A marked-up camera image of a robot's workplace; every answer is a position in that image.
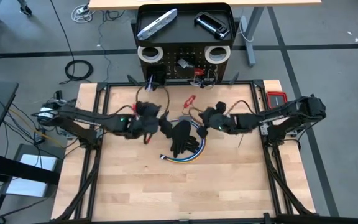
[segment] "black tray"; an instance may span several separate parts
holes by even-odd
[[[236,27],[231,8],[226,3],[143,5],[138,10],[136,34],[171,9],[178,9],[178,15],[175,20],[146,40],[138,40],[135,37],[139,46],[162,47],[172,44],[232,45],[236,36]],[[223,40],[219,40],[215,39],[212,33],[200,25],[194,25],[194,18],[199,12],[208,12],[226,23],[230,33]]]

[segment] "chair wheel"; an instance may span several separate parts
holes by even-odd
[[[6,223],[6,219],[4,217],[0,218],[0,224],[5,224]]]

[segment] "tape roll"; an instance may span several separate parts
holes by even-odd
[[[219,50],[219,48],[224,49],[225,53],[214,54],[213,50]],[[212,64],[220,64],[227,61],[230,57],[230,47],[229,46],[208,46],[205,47],[205,59]]]
[[[144,50],[147,48],[155,49],[157,50],[157,54],[155,55],[146,55]],[[144,62],[147,63],[155,63],[161,60],[162,56],[164,55],[164,52],[162,50],[162,47],[138,47],[137,48],[137,56]]]

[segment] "desk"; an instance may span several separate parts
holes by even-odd
[[[144,4],[191,4],[191,3],[227,3],[232,7],[254,7],[249,21],[245,16],[240,18],[241,30],[247,40],[254,38],[254,32],[259,23],[265,7],[268,6],[309,6],[312,4],[319,4],[321,0],[90,0],[89,8],[92,10],[136,10]],[[252,42],[244,39],[246,46],[247,62],[249,67],[256,64],[254,46]]]
[[[264,85],[265,91],[282,90],[278,80],[266,80]],[[255,110],[250,85],[216,85],[211,90],[188,85],[166,87],[170,93],[170,119],[181,115],[183,103],[193,94],[197,96],[194,105],[202,110],[218,101],[231,106],[237,100],[246,100]],[[132,104],[138,88],[112,87],[107,114]],[[96,84],[81,84],[77,106],[92,111],[95,94]],[[260,92],[257,96],[263,108]],[[162,111],[167,104],[163,90],[142,90],[139,100],[162,105]],[[233,113],[246,111],[245,105],[239,105]],[[146,146],[142,138],[129,141],[106,134],[92,221],[255,218],[265,212],[273,215],[259,130],[245,134],[239,146],[240,138],[241,135],[210,129],[203,155],[189,164],[174,164],[159,159],[160,154],[171,156],[172,140],[162,133],[155,134]],[[296,143],[286,141],[280,152],[288,186],[307,209],[314,211]],[[59,216],[75,196],[84,156],[84,149],[80,149],[64,160],[52,218]]]

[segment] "floor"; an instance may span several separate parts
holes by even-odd
[[[71,11],[86,0],[54,0],[53,3],[73,51],[82,55],[76,59],[87,60],[94,67],[89,79],[104,80],[108,63],[98,47],[101,13],[96,12],[89,23],[77,24],[70,18]],[[56,90],[62,90],[66,99],[75,98],[81,83],[58,84],[66,80],[64,67],[71,57],[67,56],[67,43],[50,1],[29,1],[29,7],[34,13],[32,17],[20,14],[16,1],[0,0],[0,54],[6,57],[0,58],[0,80],[20,84],[14,102],[28,114],[39,110],[42,102]],[[238,8],[233,11],[235,16],[242,13]],[[245,8],[243,13],[249,17],[251,11]],[[133,54],[135,43],[129,26],[133,18],[131,12],[126,12],[120,19],[101,27],[100,44],[111,53],[107,56],[112,61],[109,82],[126,82],[127,74],[142,79],[139,59]],[[235,45],[243,45],[240,37]],[[301,155],[314,204],[322,215],[334,211],[327,206],[318,178],[318,169],[323,165],[328,177],[327,182],[323,179],[323,185],[331,186],[339,215],[358,217],[358,1],[325,0],[319,6],[265,10],[255,32],[254,45],[259,46],[255,52],[257,65],[249,68],[246,53],[234,50],[224,79],[230,80],[236,72],[240,72],[242,80],[279,79],[291,100],[312,93],[323,100],[328,117],[301,140]],[[53,53],[44,57],[42,52]],[[86,72],[80,65],[75,70],[77,75]],[[13,157],[21,142],[20,137],[9,133],[8,157]],[[1,128],[0,154],[5,145]],[[322,160],[318,169],[314,164],[319,159],[316,149]],[[8,196],[1,213],[38,200]],[[8,223],[46,222],[52,205],[50,199],[10,215]]]

